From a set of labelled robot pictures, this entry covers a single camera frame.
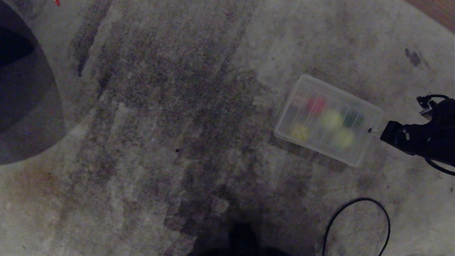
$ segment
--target red object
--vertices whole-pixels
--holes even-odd
[[[320,114],[325,109],[326,102],[321,97],[313,97],[308,100],[307,111]]]

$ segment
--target plastic box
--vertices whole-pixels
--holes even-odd
[[[275,126],[275,136],[360,166],[383,111],[309,75],[294,85]]]

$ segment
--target yellow ball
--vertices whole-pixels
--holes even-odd
[[[294,138],[300,139],[300,140],[307,140],[310,138],[310,130],[306,128],[303,125],[296,125],[291,129],[291,132],[289,133]]]
[[[355,135],[348,129],[341,128],[334,132],[334,143],[333,145],[339,149],[349,148],[355,140]]]
[[[343,125],[343,117],[338,111],[329,109],[322,114],[321,125],[329,131],[338,129]]]

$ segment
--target wooden floor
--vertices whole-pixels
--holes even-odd
[[[455,0],[406,0],[455,33]]]

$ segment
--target red ball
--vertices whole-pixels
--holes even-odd
[[[312,97],[308,100],[306,110],[310,113],[320,114],[325,109],[326,102],[321,97]]]

